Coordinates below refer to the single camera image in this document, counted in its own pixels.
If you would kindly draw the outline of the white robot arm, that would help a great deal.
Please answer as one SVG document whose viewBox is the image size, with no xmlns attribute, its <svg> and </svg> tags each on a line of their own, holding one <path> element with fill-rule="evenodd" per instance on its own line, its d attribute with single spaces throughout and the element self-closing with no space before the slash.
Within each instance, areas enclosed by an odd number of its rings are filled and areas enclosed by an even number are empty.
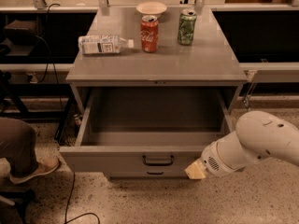
<svg viewBox="0 0 299 224">
<path fill-rule="evenodd" d="M 204 148 L 185 173 L 204 179 L 208 173 L 225 176 L 270 158 L 299 165 L 299 129 L 263 111 L 250 111 L 236 122 L 235 130 Z"/>
</svg>

